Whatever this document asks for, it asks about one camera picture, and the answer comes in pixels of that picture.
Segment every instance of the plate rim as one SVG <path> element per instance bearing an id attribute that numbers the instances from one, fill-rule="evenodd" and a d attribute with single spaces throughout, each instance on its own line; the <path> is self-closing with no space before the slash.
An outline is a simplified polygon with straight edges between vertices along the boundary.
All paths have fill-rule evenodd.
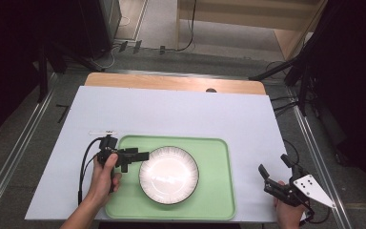
<path id="1" fill-rule="evenodd" d="M 200 179 L 200 170 L 198 169 L 198 165 L 197 165 L 197 162 L 195 161 L 194 157 L 193 157 L 189 152 L 187 152 L 186 150 L 184 150 L 184 149 L 182 149 L 182 148 L 180 148 L 180 147 L 177 147 L 177 146 L 166 145 L 166 146 L 158 147 L 158 148 L 156 148 L 156 149 L 154 149 L 154 150 L 152 150 L 152 151 L 150 152 L 150 156 L 151 156 L 151 153 L 153 153 L 153 152 L 155 152 L 155 151 L 157 151 L 157 150 L 160 150 L 160 149 L 162 149 L 162 148 L 167 148 L 167 147 L 176 148 L 176 149 L 179 149 L 179 150 L 181 150 L 181 151 L 185 152 L 185 153 L 186 153 L 187 155 L 189 155 L 189 156 L 192 158 L 192 160 L 194 161 L 195 168 L 196 168 L 196 170 L 197 170 L 197 181 L 196 181 L 196 183 L 195 183 L 195 186 L 194 186 L 194 188 L 193 188 L 192 192 L 191 192 L 191 193 L 190 193 L 186 198 L 183 198 L 182 200 L 180 200 L 180 201 L 178 201 L 178 202 L 172 202 L 172 203 L 159 202 L 159 201 L 157 201 L 157 200 L 155 200 L 155 199 L 151 198 L 150 196 L 148 196 L 148 194 L 144 191 L 144 188 L 142 187 L 141 176 L 140 176 L 140 175 L 141 175 L 142 165 L 143 165 L 143 164 L 144 164 L 144 162 L 146 162 L 146 161 L 142 162 L 142 163 L 141 163 L 141 165 L 140 165 L 140 167 L 139 167 L 138 180 L 139 180 L 139 186 L 141 187 L 142 192 L 144 192 L 145 196 L 147 196 L 149 199 L 151 199 L 152 201 L 154 201 L 154 202 L 156 202 L 156 203 L 160 203 L 160 204 L 163 204 L 163 205 L 174 205 L 174 204 L 177 204 L 177 203 L 181 203 L 181 202 L 183 202 L 184 200 L 188 199 L 188 198 L 189 198 L 189 197 L 194 193 L 195 189 L 197 188 L 198 181 L 199 181 L 199 179 Z"/>

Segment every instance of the white plate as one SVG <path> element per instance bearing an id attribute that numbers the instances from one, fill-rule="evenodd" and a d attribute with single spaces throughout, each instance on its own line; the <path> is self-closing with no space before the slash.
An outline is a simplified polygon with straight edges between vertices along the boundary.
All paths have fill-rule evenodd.
<path id="1" fill-rule="evenodd" d="M 198 182 L 198 168 L 186 151 L 166 146 L 150 153 L 150 159 L 141 164 L 139 182 L 152 200 L 174 204 L 188 198 Z"/>

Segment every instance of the green tray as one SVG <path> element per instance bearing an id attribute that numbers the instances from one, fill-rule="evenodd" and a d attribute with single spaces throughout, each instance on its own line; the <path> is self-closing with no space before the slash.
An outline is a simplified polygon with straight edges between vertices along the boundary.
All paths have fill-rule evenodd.
<path id="1" fill-rule="evenodd" d="M 198 166 L 199 179 L 194 192 L 184 201 L 164 205 L 148 198 L 139 184 L 141 162 L 129 165 L 120 189 L 106 205 L 114 219 L 198 219 L 228 220 L 234 216 L 234 190 L 228 146 L 216 138 L 126 135 L 118 148 L 138 147 L 151 152 L 163 146 L 175 146 L 189 152 Z"/>

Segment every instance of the aluminum rail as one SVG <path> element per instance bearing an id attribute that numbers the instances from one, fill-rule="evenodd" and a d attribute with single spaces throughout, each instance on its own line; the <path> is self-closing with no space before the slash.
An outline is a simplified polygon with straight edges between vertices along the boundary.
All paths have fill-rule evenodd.
<path id="1" fill-rule="evenodd" d="M 50 78 L 49 82 L 50 90 L 48 91 L 47 96 L 43 99 L 43 101 L 41 101 L 41 103 L 37 104 L 36 107 L 34 108 L 34 111 L 31 114 L 31 117 L 28 123 L 26 124 L 25 129 L 17 139 L 13 149 L 10 152 L 10 155 L 8 156 L 8 159 L 6 160 L 4 166 L 0 171 L 0 198 L 4 194 L 5 189 L 8 186 L 15 169 L 26 150 L 34 134 L 34 131 L 38 126 L 38 123 L 41 120 L 41 117 L 43 116 L 44 112 L 47 109 L 48 104 L 50 103 L 53 94 L 53 89 L 57 81 L 58 77 L 55 73 L 53 73 Z"/>
<path id="2" fill-rule="evenodd" d="M 296 96 L 296 93 L 294 93 L 290 88 L 288 89 L 288 93 L 290 96 Z M 341 201 L 340 196 L 335 188 L 334 182 L 330 176 L 329 170 L 325 165 L 322 154 L 317 147 L 317 143 L 315 141 L 311 127 L 308 123 L 307 117 L 302 115 L 298 107 L 295 107 L 295 116 L 298 121 L 299 127 L 301 128 L 302 134 L 304 135 L 305 141 L 308 145 L 311 158 L 320 177 L 321 185 L 328 193 L 328 196 L 335 203 L 335 208 L 333 208 L 332 211 L 334 213 L 338 228 L 353 228 L 352 223 L 347 216 L 347 212 L 343 205 L 343 202 Z"/>

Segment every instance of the person's hand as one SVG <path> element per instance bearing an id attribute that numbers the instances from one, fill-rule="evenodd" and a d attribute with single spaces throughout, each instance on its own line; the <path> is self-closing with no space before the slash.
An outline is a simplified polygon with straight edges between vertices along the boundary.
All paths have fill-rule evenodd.
<path id="1" fill-rule="evenodd" d="M 118 155 L 111 154 L 102 166 L 94 158 L 93 174 L 91 176 L 91 187 L 81 204 L 75 209 L 70 217 L 62 224 L 61 229 L 87 229 L 91 228 L 94 217 L 97 212 L 109 201 L 110 187 L 114 185 L 113 191 L 117 192 L 120 185 L 121 174 L 117 173 L 111 180 L 112 168 L 117 162 Z"/>
<path id="2" fill-rule="evenodd" d="M 120 185 L 120 173 L 114 174 L 114 177 L 111 180 L 111 172 L 117 162 L 117 159 L 117 154 L 111 154 L 104 166 L 97 161 L 97 157 L 93 160 L 94 167 L 93 174 L 91 176 L 91 187 L 84 201 L 89 201 L 97 210 L 109 201 L 111 182 L 114 185 L 114 192 L 117 192 Z"/>
<path id="3" fill-rule="evenodd" d="M 277 212 L 277 223 L 281 229 L 299 228 L 299 222 L 301 221 L 302 214 L 305 211 L 305 207 L 303 205 L 293 207 L 277 198 L 274 198 L 274 207 Z"/>

